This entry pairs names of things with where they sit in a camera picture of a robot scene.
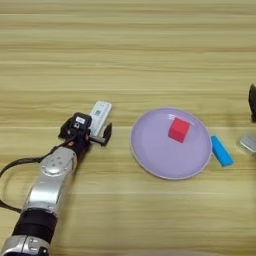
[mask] purple plate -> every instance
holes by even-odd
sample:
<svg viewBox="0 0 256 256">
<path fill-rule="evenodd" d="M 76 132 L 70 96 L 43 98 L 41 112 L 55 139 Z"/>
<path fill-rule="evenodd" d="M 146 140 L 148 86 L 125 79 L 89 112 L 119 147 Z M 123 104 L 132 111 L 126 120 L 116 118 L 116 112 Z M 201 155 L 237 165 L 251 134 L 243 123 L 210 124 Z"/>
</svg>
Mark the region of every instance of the purple plate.
<svg viewBox="0 0 256 256">
<path fill-rule="evenodd" d="M 183 143 L 168 137 L 176 117 L 190 123 Z M 198 174 L 212 154 L 211 138 L 203 123 L 185 111 L 172 108 L 155 109 L 140 117 L 132 129 L 131 148 L 143 168 L 171 180 Z"/>
</svg>

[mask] silver object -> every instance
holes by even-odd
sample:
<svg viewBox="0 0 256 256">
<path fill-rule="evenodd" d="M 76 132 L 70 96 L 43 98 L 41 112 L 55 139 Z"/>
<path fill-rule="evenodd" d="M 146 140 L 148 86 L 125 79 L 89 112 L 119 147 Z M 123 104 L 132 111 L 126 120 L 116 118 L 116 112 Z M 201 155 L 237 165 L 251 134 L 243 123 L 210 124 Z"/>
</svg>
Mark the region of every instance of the silver object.
<svg viewBox="0 0 256 256">
<path fill-rule="evenodd" d="M 240 145 L 246 149 L 250 154 L 256 153 L 256 138 L 249 134 L 246 134 L 240 139 Z"/>
<path fill-rule="evenodd" d="M 77 165 L 74 151 L 60 147 L 47 156 L 41 163 L 40 175 L 32 187 L 24 210 L 40 208 L 58 217 L 59 207 L 68 187 L 71 175 Z"/>
</svg>

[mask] black object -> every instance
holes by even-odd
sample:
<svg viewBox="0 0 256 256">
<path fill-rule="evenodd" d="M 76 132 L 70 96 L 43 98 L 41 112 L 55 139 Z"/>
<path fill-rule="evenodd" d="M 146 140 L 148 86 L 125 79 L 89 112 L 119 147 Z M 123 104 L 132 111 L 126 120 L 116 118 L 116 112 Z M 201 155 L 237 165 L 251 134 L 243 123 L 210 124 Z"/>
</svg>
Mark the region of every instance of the black object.
<svg viewBox="0 0 256 256">
<path fill-rule="evenodd" d="M 52 213 L 31 209 L 21 213 L 12 235 L 34 236 L 50 244 L 56 224 L 57 218 Z"/>
<path fill-rule="evenodd" d="M 92 123 L 92 118 L 89 115 L 75 113 L 61 127 L 59 138 L 68 140 L 78 134 L 90 135 L 89 127 Z"/>
<path fill-rule="evenodd" d="M 59 138 L 71 140 L 71 138 L 80 137 L 80 139 L 88 138 L 89 141 L 99 143 L 101 146 L 106 146 L 112 135 L 112 123 L 106 127 L 103 137 L 91 135 L 89 127 L 91 126 L 92 118 L 89 115 L 75 113 L 61 127 Z"/>
<path fill-rule="evenodd" d="M 251 85 L 249 91 L 249 104 L 252 112 L 252 122 L 256 122 L 256 86 L 254 84 Z"/>
</svg>

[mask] wood grain surface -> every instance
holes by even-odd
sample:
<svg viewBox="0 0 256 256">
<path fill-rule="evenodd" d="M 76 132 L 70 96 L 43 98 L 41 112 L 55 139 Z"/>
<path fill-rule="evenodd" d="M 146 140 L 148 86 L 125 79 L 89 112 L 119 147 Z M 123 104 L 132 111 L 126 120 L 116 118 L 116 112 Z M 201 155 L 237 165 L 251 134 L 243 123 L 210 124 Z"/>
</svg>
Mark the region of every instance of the wood grain surface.
<svg viewBox="0 0 256 256">
<path fill-rule="evenodd" d="M 113 103 L 113 138 L 74 177 L 52 255 L 256 255 L 256 160 L 237 146 L 256 134 L 247 103 L 255 52 L 255 0 L 0 0 L 1 167 L 46 153 L 75 111 Z M 149 175 L 129 137 L 156 107 L 198 116 L 235 164 L 222 169 L 212 157 L 180 182 Z M 37 175 L 37 165 L 10 171 L 1 196 L 21 207 Z M 17 219 L 0 210 L 0 246 Z"/>
</svg>

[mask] black cable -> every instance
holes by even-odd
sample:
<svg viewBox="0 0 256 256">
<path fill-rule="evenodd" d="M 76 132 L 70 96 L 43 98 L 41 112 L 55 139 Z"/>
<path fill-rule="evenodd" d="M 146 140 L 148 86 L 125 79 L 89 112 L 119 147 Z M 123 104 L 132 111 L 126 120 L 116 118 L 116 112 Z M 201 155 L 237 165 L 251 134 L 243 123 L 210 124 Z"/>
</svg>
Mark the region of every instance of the black cable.
<svg viewBox="0 0 256 256">
<path fill-rule="evenodd" d="M 22 165 L 22 164 L 31 164 L 31 163 L 41 163 L 41 161 L 47 157 L 48 155 L 52 154 L 56 149 L 58 149 L 59 147 L 65 146 L 67 145 L 69 142 L 71 142 L 72 140 L 74 140 L 76 137 L 72 136 L 72 138 L 66 140 L 65 142 L 61 143 L 59 146 L 54 147 L 47 155 L 42 156 L 42 157 L 30 157 L 30 158 L 21 158 L 21 159 L 17 159 L 11 163 L 9 163 L 8 165 L 6 165 L 1 171 L 0 171 L 0 179 L 3 176 L 3 174 L 9 170 L 10 168 L 17 166 L 17 165 Z M 16 208 L 13 207 L 7 203 L 5 203 L 3 200 L 0 199 L 0 208 L 5 208 L 7 210 L 11 210 L 11 211 L 15 211 L 17 213 L 21 213 L 21 209 L 20 208 Z"/>
<path fill-rule="evenodd" d="M 3 176 L 3 174 L 9 170 L 10 168 L 17 166 L 17 165 L 22 165 L 22 164 L 30 164 L 30 163 L 40 163 L 42 160 L 44 159 L 44 157 L 33 157 L 33 158 L 21 158 L 18 160 L 15 160 L 11 163 L 9 163 L 8 165 L 6 165 L 0 172 L 0 178 Z M 18 213 L 21 213 L 21 209 L 13 207 L 11 205 L 8 205 L 7 203 L 5 203 L 3 200 L 0 199 L 0 207 L 11 210 L 11 211 L 15 211 Z"/>
</svg>

